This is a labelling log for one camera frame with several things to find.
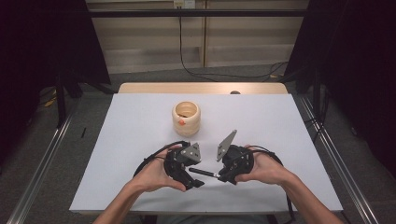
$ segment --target forearm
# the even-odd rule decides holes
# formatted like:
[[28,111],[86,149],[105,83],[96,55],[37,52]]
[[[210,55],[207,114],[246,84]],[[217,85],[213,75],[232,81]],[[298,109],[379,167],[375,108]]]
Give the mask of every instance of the forearm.
[[121,223],[136,199],[143,193],[134,183],[126,184],[94,224]]
[[288,174],[287,180],[281,184],[281,187],[307,223],[342,223],[297,175]]

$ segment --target wall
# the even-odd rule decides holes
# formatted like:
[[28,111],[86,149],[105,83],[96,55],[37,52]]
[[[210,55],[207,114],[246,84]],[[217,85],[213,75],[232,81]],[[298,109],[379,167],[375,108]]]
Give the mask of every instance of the wall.
[[[196,8],[304,9],[307,0],[205,1]],[[87,0],[89,9],[168,9],[173,1]],[[187,67],[288,61],[303,18],[182,18]],[[178,18],[92,19],[110,74],[181,68]]]

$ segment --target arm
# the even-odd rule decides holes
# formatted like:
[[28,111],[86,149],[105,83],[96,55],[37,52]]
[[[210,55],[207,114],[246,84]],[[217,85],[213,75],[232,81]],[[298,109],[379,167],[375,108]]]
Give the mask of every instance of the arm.
[[342,223],[297,175],[264,153],[254,154],[254,166],[250,174],[235,177],[237,182],[249,180],[279,185],[286,191],[307,223]]
[[[157,157],[165,158],[167,150]],[[163,169],[163,160],[154,159],[132,180],[125,184],[116,198],[108,205],[105,211],[93,222],[94,224],[121,223],[136,199],[144,192],[170,187],[185,191],[180,182],[170,178]]]

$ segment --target wrist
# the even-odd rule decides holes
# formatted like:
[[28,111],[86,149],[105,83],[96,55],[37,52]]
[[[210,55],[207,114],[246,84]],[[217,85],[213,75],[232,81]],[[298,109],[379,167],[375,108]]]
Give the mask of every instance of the wrist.
[[278,185],[284,189],[293,185],[294,183],[296,183],[296,181],[299,181],[299,177],[294,173],[287,171],[285,172],[285,174],[283,174],[282,179]]
[[134,181],[134,179],[126,183],[123,189],[130,192],[131,194],[138,194],[138,195],[146,191],[146,187],[142,184],[137,183],[137,181]]

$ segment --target white paper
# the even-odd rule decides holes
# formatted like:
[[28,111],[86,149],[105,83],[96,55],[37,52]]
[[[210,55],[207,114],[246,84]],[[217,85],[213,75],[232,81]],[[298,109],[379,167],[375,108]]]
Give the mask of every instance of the white paper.
[[[173,130],[172,108],[193,101],[202,111],[201,129],[192,137]],[[70,210],[103,211],[129,181],[144,158],[179,140],[198,142],[202,162],[194,166],[218,172],[218,144],[237,130],[234,145],[266,147],[297,174],[330,209],[342,210],[329,177],[291,97],[279,95],[116,94]],[[205,182],[180,192],[159,189],[142,194],[132,211],[156,214],[229,214],[288,211],[279,186],[250,181],[234,186],[190,173]]]

